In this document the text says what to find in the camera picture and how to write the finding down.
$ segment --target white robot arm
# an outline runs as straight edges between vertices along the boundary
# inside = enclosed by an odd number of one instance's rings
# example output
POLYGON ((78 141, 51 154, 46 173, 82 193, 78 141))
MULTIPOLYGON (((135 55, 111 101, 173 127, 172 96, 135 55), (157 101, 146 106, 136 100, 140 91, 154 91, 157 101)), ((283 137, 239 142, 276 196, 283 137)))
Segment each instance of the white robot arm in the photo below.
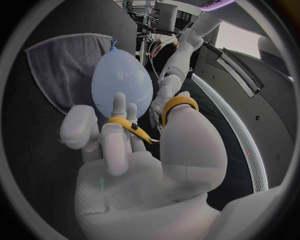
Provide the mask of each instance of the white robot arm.
POLYGON ((190 69, 190 58, 201 47, 203 38, 216 28, 221 21, 202 12, 191 28, 185 29, 179 38, 179 47, 166 62, 159 78, 159 92, 151 103, 151 108, 162 114, 166 102, 180 90, 190 69))

